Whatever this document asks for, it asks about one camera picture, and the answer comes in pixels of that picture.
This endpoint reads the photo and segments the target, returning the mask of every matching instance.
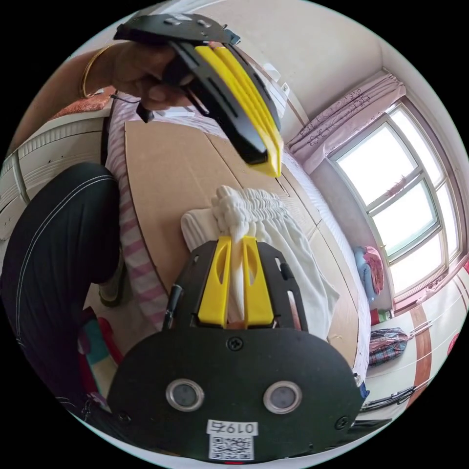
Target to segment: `window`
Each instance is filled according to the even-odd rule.
[[[461,253],[455,197],[432,140],[399,102],[333,157],[381,247],[395,301]]]

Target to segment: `shoe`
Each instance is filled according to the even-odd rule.
[[[122,301],[124,292],[124,280],[126,278],[126,265],[122,251],[119,252],[119,264],[112,278],[99,285],[99,298],[107,308],[115,308]]]

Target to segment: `black pants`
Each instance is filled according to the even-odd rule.
[[[16,224],[5,253],[1,301],[26,358],[54,396],[89,414],[77,348],[91,283],[119,260],[119,189],[107,169],[75,165],[50,181]]]

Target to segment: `pink curtain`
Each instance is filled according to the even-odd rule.
[[[288,143],[293,157],[311,174],[331,152],[380,117],[405,95],[390,73],[348,93],[314,118]]]

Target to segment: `window frame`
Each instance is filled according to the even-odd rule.
[[[389,112],[392,113],[393,111],[396,111],[401,107],[404,109],[406,116],[408,116],[409,119],[412,120],[413,124],[417,127],[417,129],[419,129],[423,133],[426,145],[428,146],[432,155],[436,157],[437,162],[439,163],[442,172],[442,178],[438,181],[435,186],[433,185],[433,182],[431,181],[431,178],[417,152],[410,144],[406,136],[402,133],[397,124],[393,123],[388,113],[376,119],[372,124],[370,124],[368,127],[359,132],[349,142],[335,149],[334,152],[329,155],[329,160],[331,164],[337,170],[338,174],[341,176],[341,179],[344,181],[351,194],[355,198],[381,251],[384,260],[384,268],[386,270],[387,278],[389,279],[389,287],[396,314],[408,311],[412,306],[414,306],[417,299],[422,295],[423,291],[429,285],[434,284],[436,281],[439,281],[439,285],[446,284],[454,276],[454,274],[458,272],[458,270],[465,263],[465,261],[467,261],[469,251],[467,218],[463,203],[463,197],[461,194],[461,189],[456,180],[454,171],[451,167],[450,160],[428,122],[425,120],[425,118],[419,112],[416,106],[407,97],[402,97],[401,99],[399,99],[391,107]],[[362,144],[368,138],[371,138],[371,135],[376,132],[383,124],[389,126],[391,132],[397,134],[399,139],[403,142],[404,146],[406,147],[404,150],[407,154],[410,153],[410,156],[417,164],[417,168],[409,174],[409,176],[407,177],[409,181],[408,184],[398,194],[391,197],[386,196],[384,194],[371,204],[366,205],[360,197],[358,191],[355,189],[353,183],[350,181],[348,176],[340,167],[339,161],[347,153],[349,153],[351,149]],[[437,227],[433,230],[426,230],[417,238],[417,240],[412,243],[413,245],[411,247],[405,246],[401,250],[394,253],[392,256],[388,256],[385,252],[383,241],[378,232],[378,229],[376,228],[376,225],[372,220],[372,216],[378,213],[374,212],[374,210],[376,210],[376,208],[380,208],[379,211],[384,210],[384,208],[382,207],[383,204],[387,204],[387,206],[389,206],[392,203],[396,202],[396,200],[405,195],[405,193],[407,193],[413,187],[416,187],[416,185],[419,184],[421,181],[424,181],[424,184],[426,185],[428,193],[431,197],[431,203],[435,208],[439,225],[437,225]],[[446,184],[448,188],[450,201],[458,227],[458,250],[451,257],[448,256],[447,232],[445,229],[445,221],[437,195],[437,191],[444,184]],[[429,276],[427,276],[425,280],[415,283],[401,294],[396,295],[394,292],[390,265],[394,263],[397,258],[399,260],[404,259],[406,256],[410,255],[412,252],[423,246],[424,243],[430,241],[434,236],[441,237],[440,241],[442,246],[442,263],[437,269],[434,269],[434,271]]]

